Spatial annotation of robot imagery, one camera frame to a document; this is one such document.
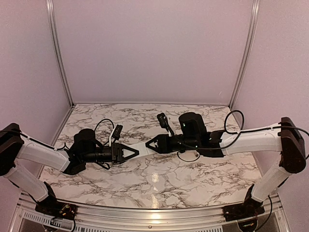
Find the white remote control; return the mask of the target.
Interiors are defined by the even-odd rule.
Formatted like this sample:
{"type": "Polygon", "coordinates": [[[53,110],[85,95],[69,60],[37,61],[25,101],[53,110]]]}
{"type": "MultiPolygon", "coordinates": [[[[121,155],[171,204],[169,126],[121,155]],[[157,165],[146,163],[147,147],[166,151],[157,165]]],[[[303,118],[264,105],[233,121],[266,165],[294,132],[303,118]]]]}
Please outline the white remote control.
{"type": "Polygon", "coordinates": [[[132,145],[129,145],[129,147],[139,151],[139,154],[135,156],[133,159],[141,158],[141,157],[148,156],[148,155],[154,155],[156,153],[155,151],[147,148],[145,142],[132,144],[132,145]]]}

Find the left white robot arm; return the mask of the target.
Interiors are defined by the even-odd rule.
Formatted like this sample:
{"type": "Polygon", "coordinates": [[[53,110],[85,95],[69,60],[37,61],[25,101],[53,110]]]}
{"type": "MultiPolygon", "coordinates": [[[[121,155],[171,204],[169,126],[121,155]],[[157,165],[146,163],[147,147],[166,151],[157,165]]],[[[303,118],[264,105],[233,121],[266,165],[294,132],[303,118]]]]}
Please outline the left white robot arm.
{"type": "Polygon", "coordinates": [[[87,163],[119,164],[139,155],[129,146],[112,143],[104,146],[93,129],[83,129],[74,136],[69,148],[54,148],[22,133],[19,125],[10,124],[0,132],[0,175],[26,191],[51,215],[61,211],[61,204],[47,184],[37,179],[18,161],[29,160],[52,167],[67,175],[86,169],[87,163]]]}

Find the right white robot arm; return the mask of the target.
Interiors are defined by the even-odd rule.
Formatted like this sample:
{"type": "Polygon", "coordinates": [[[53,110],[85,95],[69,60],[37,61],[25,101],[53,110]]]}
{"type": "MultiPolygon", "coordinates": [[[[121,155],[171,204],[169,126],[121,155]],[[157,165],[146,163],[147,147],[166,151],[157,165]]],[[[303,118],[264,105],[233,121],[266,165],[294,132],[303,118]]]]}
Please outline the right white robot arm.
{"type": "Polygon", "coordinates": [[[303,171],[307,164],[305,142],[300,129],[288,117],[281,118],[277,124],[257,129],[209,132],[202,116],[189,112],[179,116],[181,134],[175,134],[164,113],[158,114],[157,119],[167,133],[157,135],[145,146],[159,154],[195,150],[205,157],[222,158],[244,152],[280,153],[275,164],[248,190],[245,202],[240,204],[239,212],[245,217],[256,211],[258,203],[262,203],[288,177],[303,171]]]}

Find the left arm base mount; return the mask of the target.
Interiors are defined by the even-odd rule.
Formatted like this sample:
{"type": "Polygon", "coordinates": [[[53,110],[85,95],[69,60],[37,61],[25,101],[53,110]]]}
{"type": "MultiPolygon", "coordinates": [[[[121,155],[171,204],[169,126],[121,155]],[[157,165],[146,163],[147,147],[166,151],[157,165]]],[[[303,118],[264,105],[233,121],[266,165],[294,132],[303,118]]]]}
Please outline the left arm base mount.
{"type": "Polygon", "coordinates": [[[47,197],[42,201],[36,202],[35,211],[53,216],[54,218],[74,220],[77,206],[71,203],[60,202],[56,198],[51,186],[46,182],[44,182],[44,184],[47,188],[47,197]]]}

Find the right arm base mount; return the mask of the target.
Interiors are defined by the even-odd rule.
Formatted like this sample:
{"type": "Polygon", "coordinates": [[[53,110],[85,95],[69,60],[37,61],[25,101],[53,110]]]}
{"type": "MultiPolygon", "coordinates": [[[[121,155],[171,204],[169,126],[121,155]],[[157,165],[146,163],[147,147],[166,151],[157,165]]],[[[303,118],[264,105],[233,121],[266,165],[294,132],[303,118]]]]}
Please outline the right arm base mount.
{"type": "Polygon", "coordinates": [[[232,204],[223,207],[223,213],[226,221],[239,220],[254,217],[265,212],[262,202],[258,202],[252,198],[252,184],[245,196],[243,203],[232,204]]]}

